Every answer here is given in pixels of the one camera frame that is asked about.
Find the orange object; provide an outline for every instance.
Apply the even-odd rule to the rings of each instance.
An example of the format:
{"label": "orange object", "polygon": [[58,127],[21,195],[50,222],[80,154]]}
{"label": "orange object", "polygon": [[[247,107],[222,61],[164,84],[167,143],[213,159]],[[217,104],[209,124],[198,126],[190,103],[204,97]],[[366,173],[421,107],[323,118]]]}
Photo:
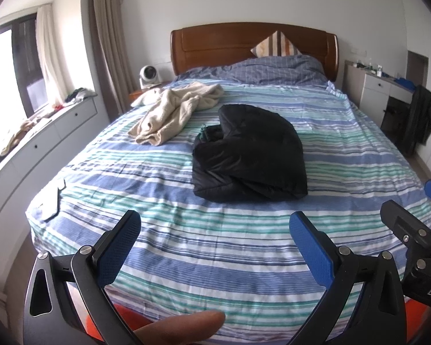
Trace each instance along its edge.
{"label": "orange object", "polygon": [[[127,309],[124,306],[121,306],[118,304],[114,304],[114,306],[115,306],[115,309],[117,309],[118,314],[120,314],[120,316],[123,318],[123,320],[128,325],[128,327],[131,328],[131,330],[133,331],[143,326],[146,326],[147,324],[152,323],[151,320],[143,317],[142,315],[130,309]],[[94,337],[98,340],[103,341],[101,334],[97,330],[96,326],[93,323],[93,320],[89,315],[86,317],[86,333],[91,337]]]}
{"label": "orange object", "polygon": [[[114,306],[115,309],[117,309],[118,314],[120,314],[128,327],[133,331],[152,323],[151,320],[143,317],[140,314],[137,314],[130,309],[127,309],[124,306],[118,304],[114,304]],[[407,316],[407,341],[409,341],[414,336],[414,334],[423,324],[425,320],[425,312],[427,309],[428,307],[426,305],[421,304],[420,302],[417,302],[413,299],[405,304],[405,312]],[[89,315],[86,317],[86,332],[88,335],[102,341],[102,337]]]}

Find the wooden headboard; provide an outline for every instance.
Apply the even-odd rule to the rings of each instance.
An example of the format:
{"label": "wooden headboard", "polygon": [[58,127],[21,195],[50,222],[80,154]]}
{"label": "wooden headboard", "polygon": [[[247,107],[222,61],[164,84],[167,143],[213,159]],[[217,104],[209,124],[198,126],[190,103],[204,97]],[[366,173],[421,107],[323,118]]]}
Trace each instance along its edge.
{"label": "wooden headboard", "polygon": [[254,58],[251,49],[275,31],[282,31],[302,52],[317,58],[335,81],[337,36],[308,27],[262,22],[215,23],[171,32],[171,61],[179,75],[199,66],[223,66]]}

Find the white fan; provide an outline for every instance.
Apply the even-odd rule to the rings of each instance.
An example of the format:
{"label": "white fan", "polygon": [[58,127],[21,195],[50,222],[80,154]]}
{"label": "white fan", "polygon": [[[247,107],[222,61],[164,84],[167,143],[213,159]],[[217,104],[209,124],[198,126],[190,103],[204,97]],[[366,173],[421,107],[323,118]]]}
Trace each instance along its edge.
{"label": "white fan", "polygon": [[141,69],[139,81],[142,89],[152,88],[161,83],[157,69],[151,65],[144,66]]}

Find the window frame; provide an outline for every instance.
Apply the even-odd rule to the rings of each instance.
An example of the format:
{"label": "window frame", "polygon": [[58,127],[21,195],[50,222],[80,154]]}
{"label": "window frame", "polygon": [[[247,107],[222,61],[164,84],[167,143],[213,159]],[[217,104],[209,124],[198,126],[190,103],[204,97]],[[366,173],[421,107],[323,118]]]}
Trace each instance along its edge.
{"label": "window frame", "polygon": [[[27,118],[32,118],[32,116],[34,116],[35,114],[40,112],[43,108],[46,108],[48,105],[48,101],[47,101],[46,103],[41,105],[38,109],[33,110],[33,106],[32,106],[32,103],[30,101],[30,97],[29,97],[29,94],[27,91],[27,86],[25,85],[26,82],[24,81],[24,79],[20,75],[19,69],[16,67],[15,54],[17,51],[17,45],[16,45],[16,40],[15,40],[16,34],[14,34],[13,32],[16,31],[17,26],[20,23],[24,23],[24,22],[27,22],[28,20],[32,20],[32,19],[34,19],[34,20],[37,19],[37,13],[26,14],[25,16],[10,20],[9,22],[6,22],[6,23],[0,25],[0,34],[6,32],[8,30],[11,30],[11,50],[13,53],[15,77],[16,77],[17,87],[19,90],[19,96],[21,98],[22,106],[24,107],[24,111],[26,113]],[[38,61],[37,73],[39,73],[39,75],[41,75],[41,78],[43,78],[43,73],[42,73],[39,61]]]}

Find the wooden floor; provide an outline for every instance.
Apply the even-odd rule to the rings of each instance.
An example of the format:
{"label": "wooden floor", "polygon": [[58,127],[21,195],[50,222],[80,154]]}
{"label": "wooden floor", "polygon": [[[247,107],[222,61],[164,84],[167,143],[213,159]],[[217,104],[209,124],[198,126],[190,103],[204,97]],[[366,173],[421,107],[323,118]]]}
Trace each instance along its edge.
{"label": "wooden floor", "polygon": [[[424,183],[431,178],[431,173],[426,173],[416,159],[408,159],[412,169],[416,172],[420,180]],[[26,296],[27,284],[32,271],[33,263],[37,252],[33,248],[30,235],[24,241],[19,253],[14,261],[5,286],[7,299],[7,311],[9,328],[14,337],[22,344],[22,313]],[[81,301],[81,297],[76,288],[69,286],[72,299],[74,300],[77,312],[85,321],[87,316],[86,308]]]}

